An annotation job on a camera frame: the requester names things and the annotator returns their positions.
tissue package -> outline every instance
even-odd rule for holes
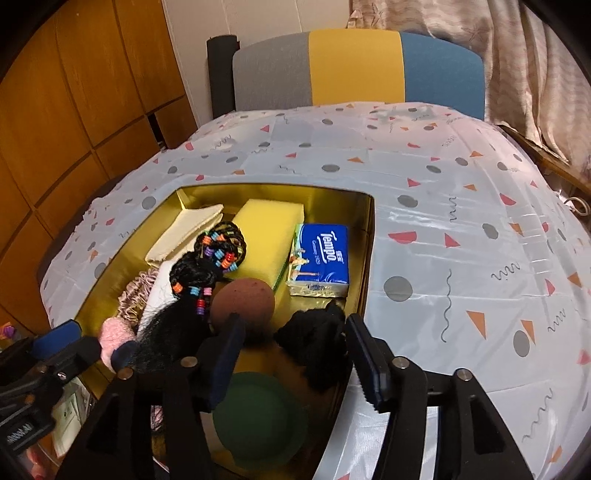
[[[346,297],[347,227],[324,223],[298,225],[291,246],[287,285],[295,296]]]

chair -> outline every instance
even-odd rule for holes
[[[438,38],[342,29],[284,35],[241,50],[233,35],[207,43],[215,117],[234,109],[420,101],[484,118],[482,60]]]

white cloth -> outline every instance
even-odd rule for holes
[[[222,182],[371,195],[371,333],[427,371],[472,370],[536,478],[560,471],[591,424],[591,241],[519,148],[445,107],[327,105],[203,126],[92,203],[42,284],[53,324],[75,317],[104,264],[170,194]],[[343,405],[317,480],[371,478],[383,417],[354,379]],[[435,439],[431,429],[427,445]]]

yellow stripe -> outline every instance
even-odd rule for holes
[[[403,102],[400,33],[315,30],[309,38],[312,104]]]

folded cloth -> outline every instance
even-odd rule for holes
[[[164,260],[177,261],[184,253],[193,251],[195,239],[222,220],[222,209],[220,204],[197,210],[183,209],[152,246],[146,262],[157,267]]]

